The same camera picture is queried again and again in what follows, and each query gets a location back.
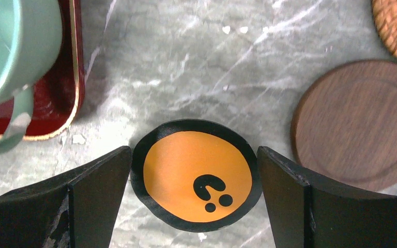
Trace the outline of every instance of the dark red tray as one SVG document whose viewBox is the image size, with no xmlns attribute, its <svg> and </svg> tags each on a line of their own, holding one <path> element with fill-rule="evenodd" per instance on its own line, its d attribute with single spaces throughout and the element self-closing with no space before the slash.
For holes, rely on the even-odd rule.
<svg viewBox="0 0 397 248">
<path fill-rule="evenodd" d="M 73 121 L 84 98 L 80 0 L 58 0 L 63 14 L 63 45 L 50 71 L 34 86 L 34 113 L 24 140 L 52 138 Z M 0 105 L 0 138 L 10 122 L 13 100 Z"/>
</svg>

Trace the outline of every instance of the mug handle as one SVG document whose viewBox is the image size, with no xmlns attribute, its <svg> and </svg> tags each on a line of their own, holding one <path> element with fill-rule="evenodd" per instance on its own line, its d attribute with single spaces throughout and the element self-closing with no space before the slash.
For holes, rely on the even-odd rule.
<svg viewBox="0 0 397 248">
<path fill-rule="evenodd" d="M 34 91 L 32 87 L 28 87 L 14 97 L 10 124 L 0 139 L 0 154 L 8 152 L 22 140 L 31 122 L 33 109 Z"/>
</svg>

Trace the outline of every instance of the tray rim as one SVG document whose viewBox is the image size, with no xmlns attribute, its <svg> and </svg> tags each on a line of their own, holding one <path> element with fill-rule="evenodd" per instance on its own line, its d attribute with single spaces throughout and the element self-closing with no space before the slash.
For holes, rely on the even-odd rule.
<svg viewBox="0 0 397 248">
<path fill-rule="evenodd" d="M 74 106 L 72 108 L 72 111 L 66 120 L 66 122 L 56 129 L 55 131 L 51 133 L 47 133 L 44 135 L 25 135 L 23 137 L 24 141 L 45 141 L 49 140 L 50 138 L 53 138 L 55 136 L 58 136 L 61 134 L 65 129 L 70 127 L 72 121 L 75 119 L 75 116 L 77 115 L 77 111 L 80 108 L 80 101 L 83 99 L 80 99 L 80 80 L 84 80 L 84 78 L 80 78 L 79 74 L 79 58 L 78 58 L 78 49 L 80 48 L 80 45 L 78 44 L 77 41 L 77 20 L 75 16 L 75 1 L 78 0 L 69 0 L 69 8 L 70 8 L 70 20 L 71 20 L 71 36 L 72 36 L 72 66 L 73 66 L 73 72 L 74 72 L 74 82 L 75 82 L 75 101 L 74 101 Z"/>
</svg>

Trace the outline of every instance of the black symbol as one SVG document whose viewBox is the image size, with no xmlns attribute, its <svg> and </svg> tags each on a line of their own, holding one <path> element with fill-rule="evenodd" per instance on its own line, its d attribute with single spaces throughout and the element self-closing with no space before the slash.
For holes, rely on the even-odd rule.
<svg viewBox="0 0 397 248">
<path fill-rule="evenodd" d="M 194 192 L 202 200 L 211 200 L 211 194 L 206 189 L 206 186 L 213 188 L 216 191 L 224 191 L 226 189 L 226 184 L 219 177 L 214 175 L 201 175 L 194 180 Z M 224 194 L 220 196 L 218 202 L 223 207 L 228 207 L 232 205 L 233 199 L 230 195 Z M 216 209 L 215 204 L 207 203 L 205 205 L 205 210 L 209 213 L 214 212 Z"/>
</svg>

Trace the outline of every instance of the mug rim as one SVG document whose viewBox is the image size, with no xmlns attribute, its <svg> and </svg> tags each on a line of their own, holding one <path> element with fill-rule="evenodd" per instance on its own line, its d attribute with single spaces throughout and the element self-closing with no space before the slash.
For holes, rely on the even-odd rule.
<svg viewBox="0 0 397 248">
<path fill-rule="evenodd" d="M 0 73 L 0 90 L 2 90 L 6 84 L 7 79 L 11 77 L 14 72 L 14 64 L 20 54 L 20 46 L 21 46 L 21 39 L 22 39 L 22 5 L 20 0 L 12 0 L 13 2 L 13 36 L 11 40 L 11 49 L 10 53 L 8 54 L 7 61 L 5 62 L 5 66 Z M 9 99 L 5 99 L 0 101 L 0 104 L 7 101 Z"/>
</svg>

